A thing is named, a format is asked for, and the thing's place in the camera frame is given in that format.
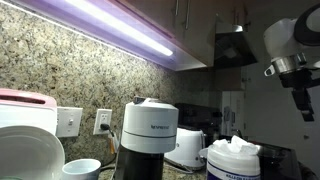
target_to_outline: range hood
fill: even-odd
[[[214,69],[246,66],[256,63],[242,26],[217,22]]]

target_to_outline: white plastic container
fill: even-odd
[[[231,153],[212,145],[208,148],[207,180],[259,180],[260,164],[257,155]]]

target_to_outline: coffee machine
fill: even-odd
[[[178,109],[135,97],[126,105],[115,180],[161,180],[164,153],[174,150]]]

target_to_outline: blue label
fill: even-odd
[[[248,176],[220,169],[207,162],[207,180],[260,180],[260,175]]]
[[[207,171],[207,180],[221,180],[221,179],[211,174],[209,171]]]

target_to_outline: pink lid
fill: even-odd
[[[0,88],[0,104],[57,108],[57,101],[40,93]]]

